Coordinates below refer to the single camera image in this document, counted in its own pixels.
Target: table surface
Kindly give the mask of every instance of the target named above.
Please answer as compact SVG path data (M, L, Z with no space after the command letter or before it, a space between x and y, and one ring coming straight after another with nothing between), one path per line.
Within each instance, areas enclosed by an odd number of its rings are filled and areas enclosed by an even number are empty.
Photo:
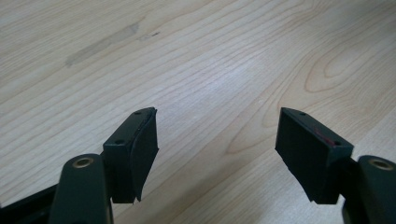
M160 151L116 223L342 223L275 147L282 106L396 161L392 1L0 3L0 202L155 106Z

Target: screw hole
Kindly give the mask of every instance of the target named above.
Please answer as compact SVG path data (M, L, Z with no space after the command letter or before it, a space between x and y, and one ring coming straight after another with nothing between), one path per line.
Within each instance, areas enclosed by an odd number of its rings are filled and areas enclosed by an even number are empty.
M114 143L117 144L117 145L122 145L124 143L124 140L118 139Z
M93 158L86 157L73 162L73 166L75 168L83 168L89 166L91 163L93 163Z
M371 159L371 160L369 160L369 162L370 162L370 164L372 164L373 166L375 166L378 169L386 170L386 171L393 170L393 166L390 165L389 163L385 162L385 161L381 161L381 160L377 160L377 159Z

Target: black plastic part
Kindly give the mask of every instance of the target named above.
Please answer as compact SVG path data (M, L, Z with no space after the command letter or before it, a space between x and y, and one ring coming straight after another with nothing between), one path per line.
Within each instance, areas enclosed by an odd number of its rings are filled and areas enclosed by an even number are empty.
M375 156L359 158L358 190L370 223L396 223L396 164Z
M302 111L281 108L276 151L297 178L310 201L337 203L339 175L353 146Z
M100 155L80 155L64 165L49 223L113 223Z
M56 185L0 210L0 223L47 223Z
M361 201L357 183L359 182L360 167L356 161L349 160L348 166L340 176L340 193L346 199L342 214L345 224L368 224L366 208Z
M111 176L113 203L141 200L142 189L158 152L154 107L134 112L105 141L102 156Z

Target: light wood surface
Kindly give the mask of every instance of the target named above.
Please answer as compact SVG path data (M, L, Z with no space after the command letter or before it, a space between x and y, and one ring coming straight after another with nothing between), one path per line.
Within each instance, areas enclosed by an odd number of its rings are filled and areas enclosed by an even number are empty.
M147 106L160 151L116 223L342 223L275 152L279 109L396 161L396 3L0 2L3 206Z

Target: wood grain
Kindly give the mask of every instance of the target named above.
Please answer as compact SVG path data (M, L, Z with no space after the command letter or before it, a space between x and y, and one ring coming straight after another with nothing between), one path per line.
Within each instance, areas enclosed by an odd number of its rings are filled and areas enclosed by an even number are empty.
M281 106L396 161L392 1L1 1L0 202L55 184L158 108L143 201L116 223L342 223L274 151Z

